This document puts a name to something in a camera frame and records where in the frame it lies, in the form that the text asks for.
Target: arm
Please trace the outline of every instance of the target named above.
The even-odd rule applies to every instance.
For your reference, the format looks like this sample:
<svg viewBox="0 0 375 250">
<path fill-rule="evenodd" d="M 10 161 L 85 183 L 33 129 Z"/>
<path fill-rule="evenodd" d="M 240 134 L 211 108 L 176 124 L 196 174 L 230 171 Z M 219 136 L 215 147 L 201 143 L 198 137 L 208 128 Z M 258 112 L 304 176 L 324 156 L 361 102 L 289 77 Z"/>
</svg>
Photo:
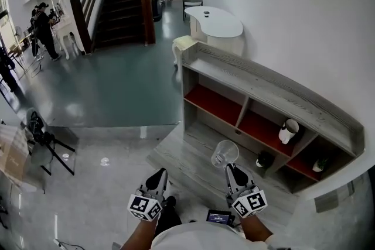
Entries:
<svg viewBox="0 0 375 250">
<path fill-rule="evenodd" d="M 241 225 L 246 239 L 252 242 L 265 242 L 272 232 L 258 219 L 256 215 L 241 218 Z"/>
<path fill-rule="evenodd" d="M 157 223 L 158 218 L 155 218 L 152 222 L 141 220 L 133 234 L 120 250 L 149 250 L 154 239 Z"/>
</svg>

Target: white vase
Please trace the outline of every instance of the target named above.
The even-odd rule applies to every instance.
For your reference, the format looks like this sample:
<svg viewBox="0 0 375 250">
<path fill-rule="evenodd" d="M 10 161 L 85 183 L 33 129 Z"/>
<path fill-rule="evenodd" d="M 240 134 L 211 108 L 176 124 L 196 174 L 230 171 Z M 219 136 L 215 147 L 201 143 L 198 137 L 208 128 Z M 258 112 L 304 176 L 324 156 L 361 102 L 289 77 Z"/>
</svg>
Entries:
<svg viewBox="0 0 375 250">
<path fill-rule="evenodd" d="M 318 161 L 315 162 L 314 167 L 312 167 L 312 170 L 317 173 L 323 171 L 323 169 L 318 167 Z"/>
</svg>

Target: desk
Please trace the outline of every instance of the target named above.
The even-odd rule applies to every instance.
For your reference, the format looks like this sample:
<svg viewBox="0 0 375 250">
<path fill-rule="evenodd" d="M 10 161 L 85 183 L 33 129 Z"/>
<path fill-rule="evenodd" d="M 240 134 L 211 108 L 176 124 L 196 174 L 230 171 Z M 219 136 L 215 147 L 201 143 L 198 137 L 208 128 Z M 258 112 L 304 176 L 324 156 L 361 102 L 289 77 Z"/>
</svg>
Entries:
<svg viewBox="0 0 375 250">
<path fill-rule="evenodd" d="M 30 36 L 31 36 L 31 33 L 28 34 L 27 36 L 25 36 L 22 40 L 20 40 L 18 43 L 21 44 L 21 43 L 24 43 L 24 46 L 27 47 L 28 44 L 31 45 L 31 42 L 30 42 Z"/>
<path fill-rule="evenodd" d="M 194 39 L 235 54 L 242 52 L 244 42 L 240 36 L 243 25 L 238 18 L 211 6 L 193 6 L 185 9 L 185 12 L 190 15 L 190 29 Z"/>
<path fill-rule="evenodd" d="M 70 37 L 70 33 L 73 31 L 72 24 L 70 18 L 61 18 L 60 22 L 54 26 L 52 26 L 52 30 L 54 30 L 57 38 L 60 41 L 60 44 L 65 51 L 66 59 L 69 59 L 69 53 L 66 49 L 65 43 L 64 43 L 64 37 L 67 36 L 69 39 L 69 42 L 71 43 L 72 48 L 74 49 L 74 43 L 73 40 Z"/>
</svg>

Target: cable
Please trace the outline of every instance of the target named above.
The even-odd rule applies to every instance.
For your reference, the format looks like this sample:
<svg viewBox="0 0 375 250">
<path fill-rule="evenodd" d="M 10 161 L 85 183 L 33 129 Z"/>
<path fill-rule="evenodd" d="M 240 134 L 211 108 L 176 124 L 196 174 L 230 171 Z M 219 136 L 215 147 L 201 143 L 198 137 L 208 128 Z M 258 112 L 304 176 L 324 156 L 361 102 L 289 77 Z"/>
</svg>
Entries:
<svg viewBox="0 0 375 250">
<path fill-rule="evenodd" d="M 43 54 L 45 54 L 47 52 L 47 50 L 44 50 L 43 52 L 41 52 L 39 54 L 39 56 L 42 56 Z M 24 77 L 26 75 L 26 73 L 31 69 L 31 67 L 35 64 L 35 63 L 38 63 L 38 61 L 36 59 L 34 59 L 34 61 L 30 64 L 29 67 L 26 68 L 26 70 L 23 72 L 23 74 L 18 78 L 18 82 L 20 82 L 21 78 Z"/>
<path fill-rule="evenodd" d="M 33 72 L 35 72 L 37 69 L 39 69 L 39 71 L 36 73 L 36 74 L 31 74 L 31 78 L 34 78 L 35 76 L 37 76 L 41 71 L 42 71 L 42 63 L 40 63 L 39 62 L 39 66 L 37 66 L 33 71 L 32 71 L 32 73 Z"/>
<path fill-rule="evenodd" d="M 72 247 L 78 247 L 78 248 L 81 248 L 82 250 L 85 250 L 83 247 L 79 246 L 79 245 L 70 245 L 68 243 L 65 243 L 65 242 L 60 242 L 58 239 L 55 239 L 57 242 L 59 242 L 60 244 L 62 245 L 68 245 L 68 246 L 72 246 Z"/>
</svg>

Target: gray chair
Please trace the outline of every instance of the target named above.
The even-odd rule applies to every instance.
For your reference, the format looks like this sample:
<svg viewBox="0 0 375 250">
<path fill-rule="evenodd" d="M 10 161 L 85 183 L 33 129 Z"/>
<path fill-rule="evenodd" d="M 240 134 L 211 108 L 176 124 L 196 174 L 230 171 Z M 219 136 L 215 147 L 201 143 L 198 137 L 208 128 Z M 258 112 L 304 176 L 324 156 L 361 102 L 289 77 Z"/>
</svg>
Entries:
<svg viewBox="0 0 375 250">
<path fill-rule="evenodd" d="M 185 8 L 190 6 L 202 6 L 203 0 L 182 0 L 182 12 L 183 12 L 183 20 L 185 21 L 186 14 Z"/>
</svg>

